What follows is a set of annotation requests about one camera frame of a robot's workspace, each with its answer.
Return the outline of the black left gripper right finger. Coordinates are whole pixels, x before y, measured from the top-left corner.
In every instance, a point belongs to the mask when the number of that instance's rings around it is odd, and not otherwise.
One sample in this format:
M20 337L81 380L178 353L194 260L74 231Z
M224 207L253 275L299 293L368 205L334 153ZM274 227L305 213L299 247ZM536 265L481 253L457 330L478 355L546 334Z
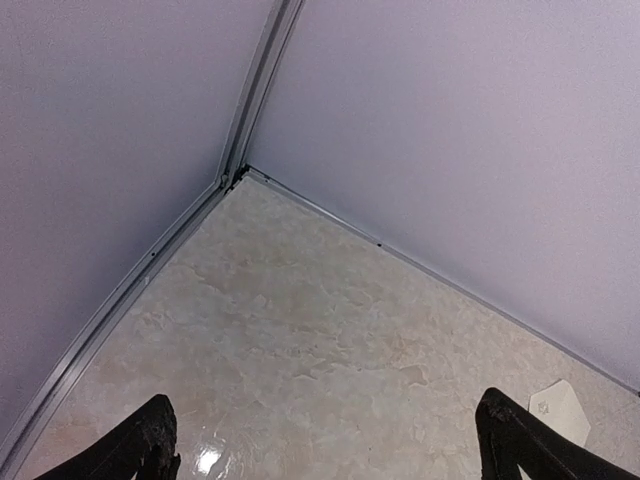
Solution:
M483 479L629 479L631 473L565 439L491 387L475 412Z

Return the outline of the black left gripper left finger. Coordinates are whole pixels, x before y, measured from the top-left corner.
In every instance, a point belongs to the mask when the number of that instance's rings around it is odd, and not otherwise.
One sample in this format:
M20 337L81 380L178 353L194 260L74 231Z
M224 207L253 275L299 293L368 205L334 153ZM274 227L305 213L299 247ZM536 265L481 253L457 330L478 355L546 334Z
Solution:
M156 394L90 447L43 473L42 479L175 479L177 419Z

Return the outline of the cream paper envelope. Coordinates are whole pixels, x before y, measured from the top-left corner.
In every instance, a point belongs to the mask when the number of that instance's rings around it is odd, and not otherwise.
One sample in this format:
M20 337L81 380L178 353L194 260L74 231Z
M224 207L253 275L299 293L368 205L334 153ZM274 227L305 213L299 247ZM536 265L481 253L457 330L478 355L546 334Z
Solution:
M586 445L591 425L572 385L564 379L530 396L528 411L574 444Z

